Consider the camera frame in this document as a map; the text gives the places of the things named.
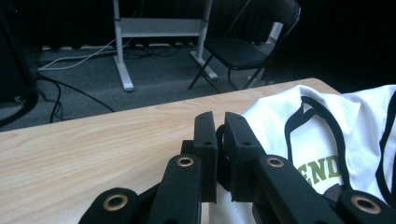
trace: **black curtain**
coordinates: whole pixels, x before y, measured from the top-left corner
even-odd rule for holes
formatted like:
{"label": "black curtain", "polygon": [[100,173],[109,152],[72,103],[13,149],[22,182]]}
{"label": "black curtain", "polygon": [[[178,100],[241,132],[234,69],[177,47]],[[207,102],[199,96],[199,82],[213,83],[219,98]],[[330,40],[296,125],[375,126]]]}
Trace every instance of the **black curtain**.
{"label": "black curtain", "polygon": [[302,17],[271,70],[317,77],[341,92],[396,83],[396,4],[388,0],[299,0]]}
{"label": "black curtain", "polygon": [[[52,49],[104,45],[114,39],[112,0],[2,0],[29,21],[32,42]],[[247,0],[213,0],[208,37],[224,35]],[[272,24],[261,14],[262,0],[251,0],[230,36],[266,40]],[[120,0],[122,17],[199,19],[205,0]]]}
{"label": "black curtain", "polygon": [[37,46],[42,30],[34,2],[0,0],[0,7],[6,13],[10,29],[23,45]]}

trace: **white cable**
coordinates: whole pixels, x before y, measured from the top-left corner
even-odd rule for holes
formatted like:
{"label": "white cable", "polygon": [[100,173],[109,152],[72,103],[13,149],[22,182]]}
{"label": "white cable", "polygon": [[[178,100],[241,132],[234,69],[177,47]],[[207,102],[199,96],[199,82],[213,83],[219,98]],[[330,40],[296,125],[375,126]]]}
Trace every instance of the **white cable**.
{"label": "white cable", "polygon": [[[128,40],[128,42],[123,46],[123,48],[125,46],[127,46],[129,44],[129,42],[131,41],[131,39]],[[115,41],[115,39],[113,39],[112,41],[110,41],[110,43],[108,43],[107,45],[105,45],[104,47],[102,47],[101,49],[99,49],[98,51],[96,51],[94,54],[91,55],[83,55],[83,56],[77,56],[77,57],[64,57],[64,58],[60,58],[57,59],[51,63],[48,63],[46,65],[44,65],[43,67],[37,68],[38,71],[53,71],[53,70],[64,70],[64,69],[69,69],[69,68],[73,68],[76,67],[82,63],[84,63],[85,61],[89,60],[91,57],[95,56],[95,55],[99,55],[99,54],[105,54],[105,53],[112,53],[112,52],[116,52],[116,50],[111,50],[111,51],[105,51],[102,52],[105,48],[107,48],[110,44],[112,44]],[[55,67],[55,68],[48,68],[50,65],[57,63],[59,61],[62,60],[66,60],[66,59],[79,59],[79,58],[84,58],[81,62],[70,65],[70,66],[66,66],[66,67]]]}

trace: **chair backrest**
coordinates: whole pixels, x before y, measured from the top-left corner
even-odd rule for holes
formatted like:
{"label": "chair backrest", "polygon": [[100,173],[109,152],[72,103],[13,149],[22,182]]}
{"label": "chair backrest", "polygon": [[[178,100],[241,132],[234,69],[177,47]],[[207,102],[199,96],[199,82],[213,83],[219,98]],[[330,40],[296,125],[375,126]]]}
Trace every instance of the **chair backrest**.
{"label": "chair backrest", "polygon": [[300,5],[295,0],[265,0],[264,17],[283,24],[285,32],[300,19]]}

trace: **white fabric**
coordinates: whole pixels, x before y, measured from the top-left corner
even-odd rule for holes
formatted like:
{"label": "white fabric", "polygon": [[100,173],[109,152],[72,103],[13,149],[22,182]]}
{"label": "white fabric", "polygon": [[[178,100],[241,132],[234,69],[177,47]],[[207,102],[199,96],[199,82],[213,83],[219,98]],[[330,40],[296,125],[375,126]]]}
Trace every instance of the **white fabric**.
{"label": "white fabric", "polygon": [[[285,140],[285,124],[302,105],[302,96],[313,98],[324,105],[340,126],[346,143],[346,165],[350,184],[353,189],[369,192],[384,201],[376,183],[381,153],[379,141],[385,129],[389,100],[396,91],[396,85],[389,85],[367,91],[335,95],[319,93],[306,86],[296,86],[279,94],[261,98],[243,116],[262,144],[267,154],[288,157]],[[396,125],[393,124],[384,159],[384,172],[388,186],[396,150]],[[294,166],[311,183],[312,187],[323,194],[335,184],[343,184],[337,175],[337,150],[332,130],[326,120],[314,116],[307,123],[294,130],[291,135]],[[324,166],[325,177],[314,173]],[[254,223],[251,219],[251,204],[245,209],[248,214],[232,208],[230,193],[219,190],[221,199],[212,205],[211,223]]]}

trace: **wooden table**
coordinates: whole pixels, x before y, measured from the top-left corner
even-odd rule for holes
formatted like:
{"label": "wooden table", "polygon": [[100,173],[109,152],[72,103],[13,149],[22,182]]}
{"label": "wooden table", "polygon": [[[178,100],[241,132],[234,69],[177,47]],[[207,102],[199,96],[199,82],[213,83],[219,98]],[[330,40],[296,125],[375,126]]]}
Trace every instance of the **wooden table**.
{"label": "wooden table", "polygon": [[0,133],[0,223],[78,223],[105,190],[159,183],[197,115],[213,111],[218,127],[226,111],[298,84],[337,93],[310,78]]}

